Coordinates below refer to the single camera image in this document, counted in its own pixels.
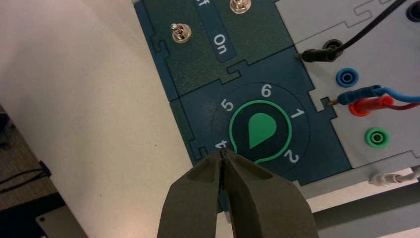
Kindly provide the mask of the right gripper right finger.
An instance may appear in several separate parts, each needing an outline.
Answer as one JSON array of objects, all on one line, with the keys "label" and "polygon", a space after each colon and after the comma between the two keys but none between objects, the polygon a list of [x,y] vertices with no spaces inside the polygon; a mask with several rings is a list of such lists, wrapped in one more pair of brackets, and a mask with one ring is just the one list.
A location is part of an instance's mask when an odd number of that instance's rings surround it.
[{"label": "right gripper right finger", "polygon": [[318,237],[310,206],[291,181],[228,149],[222,158],[234,237]]}]

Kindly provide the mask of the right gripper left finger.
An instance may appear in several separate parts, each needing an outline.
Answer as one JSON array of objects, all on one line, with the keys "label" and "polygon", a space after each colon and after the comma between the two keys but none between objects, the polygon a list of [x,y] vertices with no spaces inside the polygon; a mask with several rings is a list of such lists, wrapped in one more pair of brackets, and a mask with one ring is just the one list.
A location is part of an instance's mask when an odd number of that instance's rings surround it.
[{"label": "right gripper left finger", "polygon": [[157,237],[215,237],[221,166],[222,156],[214,152],[170,186]]}]

